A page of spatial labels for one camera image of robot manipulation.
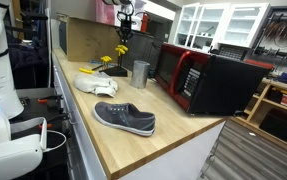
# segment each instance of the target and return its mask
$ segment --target shoe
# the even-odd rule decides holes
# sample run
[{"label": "shoe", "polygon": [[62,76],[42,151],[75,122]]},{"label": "shoe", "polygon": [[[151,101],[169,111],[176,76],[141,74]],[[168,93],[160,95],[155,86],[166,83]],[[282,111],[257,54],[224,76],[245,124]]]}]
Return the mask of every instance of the shoe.
[{"label": "shoe", "polygon": [[126,130],[141,136],[154,133],[155,116],[140,112],[133,104],[108,104],[99,102],[94,107],[96,119],[109,127]]}]

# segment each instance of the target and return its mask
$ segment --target microwave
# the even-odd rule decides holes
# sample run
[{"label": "microwave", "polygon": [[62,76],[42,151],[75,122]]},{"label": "microwave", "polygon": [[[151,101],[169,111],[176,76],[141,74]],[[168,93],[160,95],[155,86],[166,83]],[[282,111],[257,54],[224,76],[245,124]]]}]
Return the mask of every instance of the microwave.
[{"label": "microwave", "polygon": [[163,44],[155,80],[190,114],[236,115],[245,110],[269,69]]}]

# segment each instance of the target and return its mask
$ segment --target white cabinet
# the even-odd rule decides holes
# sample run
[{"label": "white cabinet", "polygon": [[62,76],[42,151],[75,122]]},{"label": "white cabinet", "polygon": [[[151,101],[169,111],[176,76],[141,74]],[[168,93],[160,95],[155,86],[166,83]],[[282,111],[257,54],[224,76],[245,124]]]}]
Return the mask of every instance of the white cabinet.
[{"label": "white cabinet", "polygon": [[251,47],[269,10],[268,3],[233,4],[219,43]]},{"label": "white cabinet", "polygon": [[175,45],[207,51],[219,37],[223,17],[227,15],[228,3],[198,3],[183,6],[177,31]]}]

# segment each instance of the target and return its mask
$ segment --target white robot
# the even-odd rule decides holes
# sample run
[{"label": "white robot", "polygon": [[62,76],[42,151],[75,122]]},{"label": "white robot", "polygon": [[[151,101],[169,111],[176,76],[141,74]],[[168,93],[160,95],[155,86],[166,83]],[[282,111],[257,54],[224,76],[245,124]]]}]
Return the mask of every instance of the white robot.
[{"label": "white robot", "polygon": [[[10,125],[23,106],[14,89],[3,18],[11,0],[0,0],[0,179],[13,179],[35,169],[46,149],[46,120],[35,118]],[[43,123],[42,133],[11,140],[11,133]]]}]

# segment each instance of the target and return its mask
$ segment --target wooden countertop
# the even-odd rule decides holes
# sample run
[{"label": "wooden countertop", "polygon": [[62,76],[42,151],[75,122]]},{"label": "wooden countertop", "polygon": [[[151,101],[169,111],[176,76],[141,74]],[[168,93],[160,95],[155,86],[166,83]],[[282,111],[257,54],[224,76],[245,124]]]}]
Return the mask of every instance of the wooden countertop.
[{"label": "wooden countertop", "polygon": [[[80,67],[91,69],[87,62],[70,62],[61,49],[54,49],[75,104],[93,141],[108,179],[117,179],[150,162],[186,141],[224,121],[221,117],[191,116],[183,111],[165,91],[152,80],[145,89],[130,86],[131,77],[113,77],[119,90],[114,98],[95,96],[76,89],[73,80]],[[156,117],[155,133],[141,137],[102,125],[92,114],[96,103],[133,103],[139,110]]]}]

